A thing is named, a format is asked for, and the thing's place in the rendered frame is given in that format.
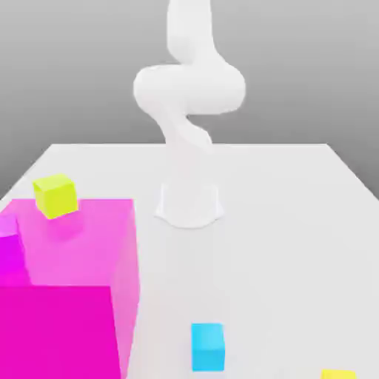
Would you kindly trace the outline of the small lime cube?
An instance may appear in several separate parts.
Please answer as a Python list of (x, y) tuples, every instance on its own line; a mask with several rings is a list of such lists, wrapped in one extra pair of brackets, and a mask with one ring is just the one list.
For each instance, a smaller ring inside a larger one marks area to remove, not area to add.
[(33, 181), (36, 206), (49, 220), (78, 211), (75, 184), (64, 174)]

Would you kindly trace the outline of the small cyan cube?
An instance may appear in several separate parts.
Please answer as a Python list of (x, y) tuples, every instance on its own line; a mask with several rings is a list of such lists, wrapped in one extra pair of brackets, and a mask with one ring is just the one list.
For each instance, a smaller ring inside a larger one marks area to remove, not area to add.
[(191, 358), (194, 372), (224, 371), (225, 340), (221, 323), (191, 325)]

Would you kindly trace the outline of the large pink box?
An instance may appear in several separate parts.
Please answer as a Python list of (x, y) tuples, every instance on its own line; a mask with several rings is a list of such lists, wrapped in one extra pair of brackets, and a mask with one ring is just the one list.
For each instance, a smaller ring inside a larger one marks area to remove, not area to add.
[(130, 199), (84, 199), (47, 219), (32, 199), (19, 223), (29, 286), (0, 286), (0, 379), (127, 379), (139, 302)]

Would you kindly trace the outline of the small magenta cube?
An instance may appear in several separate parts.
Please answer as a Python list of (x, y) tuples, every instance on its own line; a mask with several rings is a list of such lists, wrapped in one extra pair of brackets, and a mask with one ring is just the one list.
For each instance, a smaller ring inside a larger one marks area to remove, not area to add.
[(29, 286), (25, 249), (14, 214), (0, 214), (0, 286)]

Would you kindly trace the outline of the small yellow cube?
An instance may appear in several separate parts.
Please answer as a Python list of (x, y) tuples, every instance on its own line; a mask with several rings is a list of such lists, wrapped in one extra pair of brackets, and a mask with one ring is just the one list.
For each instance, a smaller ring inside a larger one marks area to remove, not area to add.
[(323, 369), (321, 379), (357, 379), (357, 375), (352, 370)]

